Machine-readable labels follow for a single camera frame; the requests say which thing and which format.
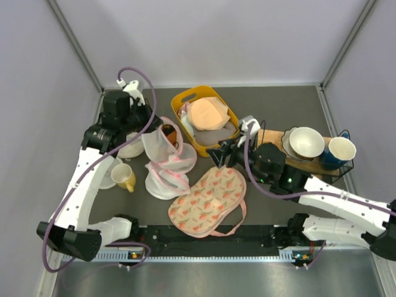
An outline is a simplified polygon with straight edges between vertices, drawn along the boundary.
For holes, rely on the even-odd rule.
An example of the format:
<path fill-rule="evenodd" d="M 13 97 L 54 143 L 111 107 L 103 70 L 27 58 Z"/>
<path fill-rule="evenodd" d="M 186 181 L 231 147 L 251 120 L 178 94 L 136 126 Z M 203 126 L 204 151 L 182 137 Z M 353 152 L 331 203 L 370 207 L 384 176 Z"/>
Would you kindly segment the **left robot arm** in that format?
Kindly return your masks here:
<path fill-rule="evenodd" d="M 37 226 L 37 235 L 45 248 L 91 261 L 103 246 L 118 240 L 131 246 L 140 240 L 135 218 L 117 215 L 93 225 L 88 219 L 100 183 L 119 146 L 125 143 L 127 135 L 141 131 L 151 115 L 152 109 L 140 91 L 106 93 L 98 122 L 84 133 L 79 160 L 59 209 L 50 221 Z"/>

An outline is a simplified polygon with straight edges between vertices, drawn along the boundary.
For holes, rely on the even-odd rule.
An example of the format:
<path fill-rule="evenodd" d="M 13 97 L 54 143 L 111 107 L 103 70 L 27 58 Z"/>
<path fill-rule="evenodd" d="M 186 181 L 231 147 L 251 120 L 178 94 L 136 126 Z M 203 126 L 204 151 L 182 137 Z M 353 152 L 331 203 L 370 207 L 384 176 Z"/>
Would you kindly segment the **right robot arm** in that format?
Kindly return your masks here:
<path fill-rule="evenodd" d="M 379 257 L 395 260 L 395 202 L 369 200 L 327 184 L 286 163 L 286 155 L 273 143 L 258 148 L 224 140 L 207 150 L 218 168 L 244 167 L 253 185 L 263 194 L 314 207 L 334 215 L 321 218 L 300 213 L 288 222 L 290 240 L 355 244 Z"/>

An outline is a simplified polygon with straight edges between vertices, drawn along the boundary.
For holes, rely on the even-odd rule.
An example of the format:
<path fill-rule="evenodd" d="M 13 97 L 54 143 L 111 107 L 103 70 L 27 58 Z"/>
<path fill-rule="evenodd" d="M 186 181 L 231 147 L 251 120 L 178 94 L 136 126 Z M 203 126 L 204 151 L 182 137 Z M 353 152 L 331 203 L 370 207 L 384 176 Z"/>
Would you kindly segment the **white pink-trimmed mesh laundry bag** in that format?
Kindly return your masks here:
<path fill-rule="evenodd" d="M 197 162 L 194 147 L 185 143 L 179 127 L 170 119 L 160 117 L 162 124 L 153 132 L 142 134 L 142 142 L 149 160 L 161 169 L 175 174 L 186 174 Z M 164 124 L 172 125 L 177 132 L 178 148 L 174 148 L 162 132 Z"/>

